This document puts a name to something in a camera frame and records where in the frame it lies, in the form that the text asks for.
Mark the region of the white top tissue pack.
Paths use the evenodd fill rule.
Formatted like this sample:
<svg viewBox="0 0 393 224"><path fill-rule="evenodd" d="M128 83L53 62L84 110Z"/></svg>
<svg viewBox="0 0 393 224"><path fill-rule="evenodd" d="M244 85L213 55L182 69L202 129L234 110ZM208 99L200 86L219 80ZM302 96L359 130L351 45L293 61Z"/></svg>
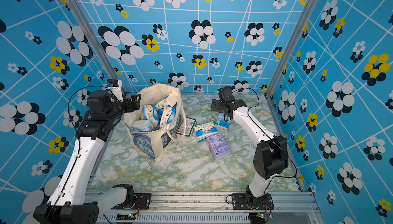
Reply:
<svg viewBox="0 0 393 224"><path fill-rule="evenodd" d="M136 129L140 132L151 132L154 129L154 124L151 120L138 120L134 121L131 125L131 128Z"/></svg>

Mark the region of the blue white tissue box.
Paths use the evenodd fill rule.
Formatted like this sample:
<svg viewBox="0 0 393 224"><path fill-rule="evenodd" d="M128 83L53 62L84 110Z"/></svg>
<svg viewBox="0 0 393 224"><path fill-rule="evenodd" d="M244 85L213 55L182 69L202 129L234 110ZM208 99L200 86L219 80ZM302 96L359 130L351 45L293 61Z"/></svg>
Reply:
<svg viewBox="0 0 393 224"><path fill-rule="evenodd" d="M170 124L176 117L176 108L171 106L166 106L163 109L159 127L164 128L166 125Z"/></svg>

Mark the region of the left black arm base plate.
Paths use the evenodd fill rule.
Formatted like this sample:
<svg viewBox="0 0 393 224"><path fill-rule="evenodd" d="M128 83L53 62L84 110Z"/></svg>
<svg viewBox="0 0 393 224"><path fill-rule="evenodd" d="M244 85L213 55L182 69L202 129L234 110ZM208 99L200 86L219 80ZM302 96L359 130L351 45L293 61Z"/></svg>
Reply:
<svg viewBox="0 0 393 224"><path fill-rule="evenodd" d="M148 210L151 197L151 193L135 193L132 201L116 205L112 210Z"/></svg>

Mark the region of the purple tissue pack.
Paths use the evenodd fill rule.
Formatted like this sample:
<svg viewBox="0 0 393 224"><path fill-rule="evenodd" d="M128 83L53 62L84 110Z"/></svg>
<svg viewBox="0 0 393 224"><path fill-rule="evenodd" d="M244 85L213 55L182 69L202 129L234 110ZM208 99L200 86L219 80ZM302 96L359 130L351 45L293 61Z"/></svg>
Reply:
<svg viewBox="0 0 393 224"><path fill-rule="evenodd" d="M217 160L231 154L231 149L221 133L206 138L209 150Z"/></svg>

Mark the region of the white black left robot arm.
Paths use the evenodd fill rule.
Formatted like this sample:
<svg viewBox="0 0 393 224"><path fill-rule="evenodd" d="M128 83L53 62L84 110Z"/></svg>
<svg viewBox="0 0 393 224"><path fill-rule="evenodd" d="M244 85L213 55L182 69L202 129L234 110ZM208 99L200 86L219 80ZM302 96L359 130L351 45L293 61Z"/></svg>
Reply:
<svg viewBox="0 0 393 224"><path fill-rule="evenodd" d="M113 129L125 113L138 111L141 95L125 95L120 88L92 92L89 110L76 131L75 150L48 202L37 206L33 217L40 224L94 224L100 215L115 206L132 208L134 188L118 184L90 202L86 191L90 177L99 166Z"/></svg>

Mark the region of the white blue printed tissue pack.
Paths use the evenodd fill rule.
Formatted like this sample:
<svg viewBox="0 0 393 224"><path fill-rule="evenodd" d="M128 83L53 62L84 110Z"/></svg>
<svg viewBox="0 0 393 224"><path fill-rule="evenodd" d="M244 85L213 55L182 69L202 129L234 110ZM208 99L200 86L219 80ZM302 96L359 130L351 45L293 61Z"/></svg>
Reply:
<svg viewBox="0 0 393 224"><path fill-rule="evenodd" d="M143 114L144 120L150 120L152 122L159 121L158 112L157 112L157 109L154 105L151 105L151 104L143 105L142 114Z"/></svg>

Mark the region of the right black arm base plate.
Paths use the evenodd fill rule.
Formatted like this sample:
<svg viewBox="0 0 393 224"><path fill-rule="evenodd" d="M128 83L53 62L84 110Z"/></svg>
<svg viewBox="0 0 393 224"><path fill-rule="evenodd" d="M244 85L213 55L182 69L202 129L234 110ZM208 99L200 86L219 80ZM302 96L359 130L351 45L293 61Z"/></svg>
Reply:
<svg viewBox="0 0 393 224"><path fill-rule="evenodd" d="M274 210L272 196L269 193L254 197L251 193L233 193L230 201L234 210Z"/></svg>

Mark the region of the colourful small tissue pack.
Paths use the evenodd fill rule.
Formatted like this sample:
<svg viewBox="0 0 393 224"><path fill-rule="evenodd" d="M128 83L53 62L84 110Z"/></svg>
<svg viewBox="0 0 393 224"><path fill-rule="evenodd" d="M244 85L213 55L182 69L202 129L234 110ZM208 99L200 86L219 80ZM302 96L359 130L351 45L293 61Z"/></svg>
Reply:
<svg viewBox="0 0 393 224"><path fill-rule="evenodd" d="M200 125L195 125L193 127L196 140L202 142L208 137L213 136L218 133L214 122L207 122Z"/></svg>

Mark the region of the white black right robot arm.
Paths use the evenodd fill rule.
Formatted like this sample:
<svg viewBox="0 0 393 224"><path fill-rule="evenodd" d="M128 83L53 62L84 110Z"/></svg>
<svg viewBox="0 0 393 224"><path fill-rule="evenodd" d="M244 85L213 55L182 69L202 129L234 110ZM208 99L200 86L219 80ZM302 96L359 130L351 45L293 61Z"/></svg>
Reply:
<svg viewBox="0 0 393 224"><path fill-rule="evenodd" d="M255 146L255 175L246 187L246 207L257 210L265 205L273 210L273 200L267 189L289 166L287 139L267 130L244 101L235 99L230 87L218 89L218 95L218 100L212 100L211 111L228 115L241 126Z"/></svg>

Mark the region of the cream canvas tote bag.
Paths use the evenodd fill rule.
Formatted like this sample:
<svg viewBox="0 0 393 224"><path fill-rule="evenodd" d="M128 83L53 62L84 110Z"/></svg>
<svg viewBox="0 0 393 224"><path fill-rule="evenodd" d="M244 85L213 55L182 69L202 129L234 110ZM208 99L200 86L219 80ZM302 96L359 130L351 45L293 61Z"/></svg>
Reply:
<svg viewBox="0 0 393 224"><path fill-rule="evenodd" d="M160 162L173 142L186 135L181 90L155 84L138 93L140 108L125 113L123 123L137 153Z"/></svg>

